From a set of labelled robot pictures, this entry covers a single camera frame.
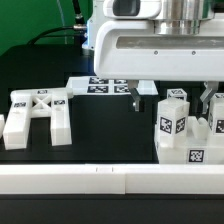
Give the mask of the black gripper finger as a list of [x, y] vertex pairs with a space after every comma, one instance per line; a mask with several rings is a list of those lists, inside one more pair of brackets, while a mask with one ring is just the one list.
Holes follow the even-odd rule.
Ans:
[[202, 113], [206, 114], [208, 110], [208, 103], [218, 91], [219, 83], [217, 81], [206, 81], [204, 86], [205, 90], [200, 96], [200, 100], [202, 101]]

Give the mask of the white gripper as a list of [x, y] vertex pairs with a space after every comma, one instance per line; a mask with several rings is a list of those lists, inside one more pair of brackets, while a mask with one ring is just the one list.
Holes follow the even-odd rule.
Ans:
[[138, 80], [224, 81], [224, 20], [204, 22], [193, 36], [156, 35], [149, 21], [108, 21], [96, 37], [94, 72], [128, 80], [136, 112]]

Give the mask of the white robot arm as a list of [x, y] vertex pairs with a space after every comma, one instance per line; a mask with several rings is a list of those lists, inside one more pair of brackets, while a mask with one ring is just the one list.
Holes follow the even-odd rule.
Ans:
[[83, 48], [94, 73], [125, 79], [201, 81], [207, 108], [224, 82], [224, 3], [215, 0], [93, 0]]

